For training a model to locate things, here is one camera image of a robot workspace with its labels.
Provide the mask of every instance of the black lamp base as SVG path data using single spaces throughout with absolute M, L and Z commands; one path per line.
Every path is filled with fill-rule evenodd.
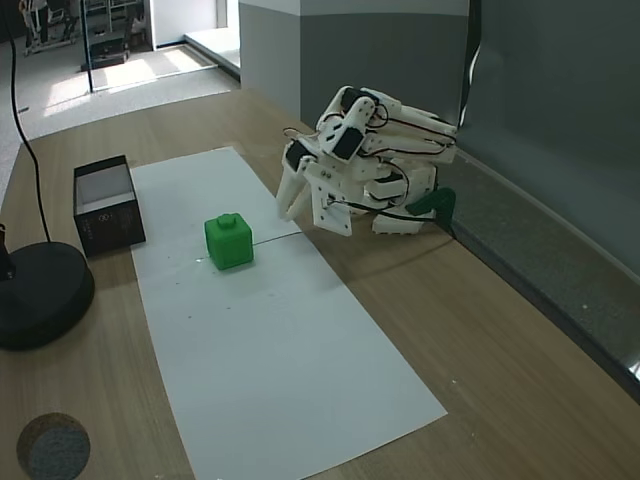
M 87 262 L 64 243 L 11 254 L 16 276 L 0 282 L 0 348 L 30 350 L 67 333 L 89 309 L 95 285 Z

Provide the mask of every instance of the gray wall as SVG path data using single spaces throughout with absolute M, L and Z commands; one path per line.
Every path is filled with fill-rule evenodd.
M 640 2 L 483 3 L 470 151 L 640 275 Z
M 240 4 L 242 87 L 300 118 L 300 17 Z
M 467 2 L 243 0 L 242 84 L 309 125 L 347 84 L 457 122 Z
M 305 123 L 315 125 L 344 85 L 373 88 L 458 122 L 466 17 L 365 13 L 301 21 Z

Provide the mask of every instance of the robotic arm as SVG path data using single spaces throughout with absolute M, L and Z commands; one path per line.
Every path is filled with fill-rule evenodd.
M 279 214 L 293 220 L 310 200 L 315 225 L 344 236 L 352 212 L 376 213 L 376 233 L 418 233 L 430 221 L 449 228 L 455 193 L 438 189 L 436 165 L 453 162 L 456 134 L 433 113 L 344 87 L 316 133 L 287 145 Z

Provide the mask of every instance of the green block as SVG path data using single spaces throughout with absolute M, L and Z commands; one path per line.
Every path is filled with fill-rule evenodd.
M 240 214 L 226 214 L 205 222 L 204 234 L 218 270 L 253 261 L 253 234 Z

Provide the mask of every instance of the black box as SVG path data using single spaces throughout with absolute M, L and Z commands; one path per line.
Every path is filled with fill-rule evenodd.
M 87 257 L 146 241 L 124 155 L 74 170 L 73 217 Z

